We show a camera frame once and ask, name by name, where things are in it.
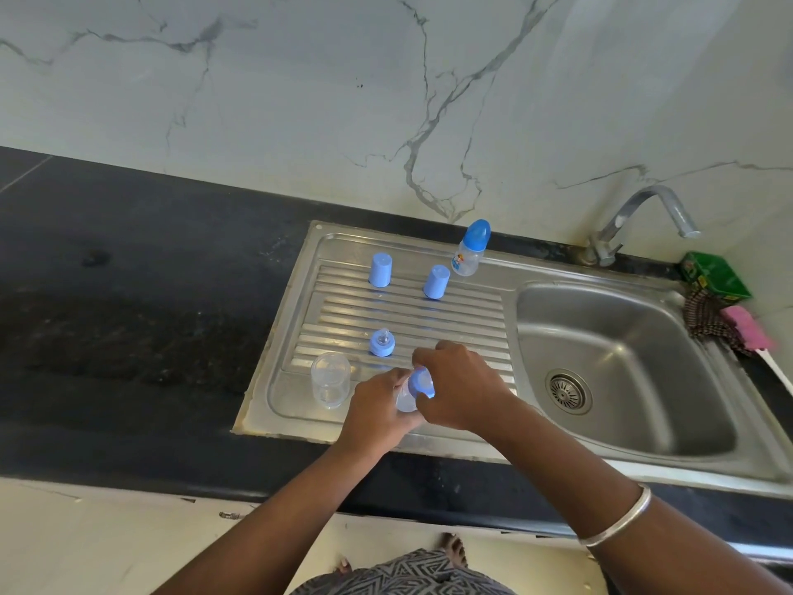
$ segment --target white brush handle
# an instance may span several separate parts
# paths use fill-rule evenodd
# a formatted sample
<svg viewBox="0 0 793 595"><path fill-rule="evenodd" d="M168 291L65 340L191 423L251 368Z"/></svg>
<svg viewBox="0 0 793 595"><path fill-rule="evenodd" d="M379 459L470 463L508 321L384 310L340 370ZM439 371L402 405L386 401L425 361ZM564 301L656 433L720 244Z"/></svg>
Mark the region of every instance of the white brush handle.
<svg viewBox="0 0 793 595"><path fill-rule="evenodd" d="M766 363L768 363L768 367L774 370L774 374L776 374L782 383L785 384L785 388L788 389L788 393L793 395L793 382L791 382L788 376L785 375L784 371L782 371L782 368L776 364L776 361L774 361L774 358L771 357L771 353L768 352L768 349L759 348L757 350L757 354L762 357Z"/></svg>

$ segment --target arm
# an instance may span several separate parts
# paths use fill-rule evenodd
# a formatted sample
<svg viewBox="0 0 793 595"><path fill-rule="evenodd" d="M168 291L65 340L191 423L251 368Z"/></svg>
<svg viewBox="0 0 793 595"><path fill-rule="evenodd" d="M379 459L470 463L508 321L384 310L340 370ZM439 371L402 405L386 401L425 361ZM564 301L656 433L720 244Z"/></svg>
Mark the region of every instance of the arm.
<svg viewBox="0 0 793 595"><path fill-rule="evenodd" d="M580 538L599 534L641 488L530 405L512 395L479 355L445 341L416 349L435 396L416 401L427 421L469 430L525 474ZM659 499L627 528L592 548L628 593L787 593L767 570Z"/></svg>
<svg viewBox="0 0 793 595"><path fill-rule="evenodd" d="M419 412L394 405L394 388L409 373L392 369L359 384L339 440L154 595L282 595L344 498L422 422Z"/></svg>

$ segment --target hand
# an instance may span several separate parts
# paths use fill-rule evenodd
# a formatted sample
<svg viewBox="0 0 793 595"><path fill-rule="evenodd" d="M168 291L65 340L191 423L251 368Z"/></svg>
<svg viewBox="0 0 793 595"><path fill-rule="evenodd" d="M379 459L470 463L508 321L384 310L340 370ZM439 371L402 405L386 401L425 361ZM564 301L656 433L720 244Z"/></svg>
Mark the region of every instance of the hand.
<svg viewBox="0 0 793 595"><path fill-rule="evenodd" d="M419 426L423 421L421 414L398 411L394 398L394 390L409 375L410 369L394 368L355 386L335 446L356 455L371 456L376 462Z"/></svg>
<svg viewBox="0 0 793 595"><path fill-rule="evenodd" d="M482 436L496 410L515 399L498 372L461 344L441 340L434 350L417 348L413 365L426 367L432 376L435 396L420 393L415 400L430 424Z"/></svg>

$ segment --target pink brush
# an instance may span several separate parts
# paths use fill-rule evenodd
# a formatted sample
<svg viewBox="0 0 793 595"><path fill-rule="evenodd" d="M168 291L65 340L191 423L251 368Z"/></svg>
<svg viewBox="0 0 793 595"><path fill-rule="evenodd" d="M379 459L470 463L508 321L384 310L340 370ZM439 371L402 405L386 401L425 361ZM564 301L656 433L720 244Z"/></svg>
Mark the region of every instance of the pink brush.
<svg viewBox="0 0 793 595"><path fill-rule="evenodd" d="M774 347L774 342L765 335L765 332L760 327L760 324L755 321L754 317L752 317L746 309L738 307L737 305L722 309L722 315L727 321L733 324L741 334L746 348L756 351L757 354L768 363L768 367L774 370L774 374L785 384L785 388L788 389L788 392L793 394L793 382L788 379L788 376L784 374L782 368L779 367L776 361L774 361L774 358L771 357L771 353L768 352L768 349Z"/></svg>

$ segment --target drain strainer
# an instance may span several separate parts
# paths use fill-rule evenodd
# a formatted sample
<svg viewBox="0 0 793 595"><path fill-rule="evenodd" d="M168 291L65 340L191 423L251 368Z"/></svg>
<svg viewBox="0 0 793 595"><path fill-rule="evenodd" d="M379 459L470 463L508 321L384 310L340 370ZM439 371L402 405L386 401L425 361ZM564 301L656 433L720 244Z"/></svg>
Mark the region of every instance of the drain strainer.
<svg viewBox="0 0 793 595"><path fill-rule="evenodd" d="M586 382L568 369L551 369L546 376L546 390L557 407L573 415L583 415L592 407Z"/></svg>

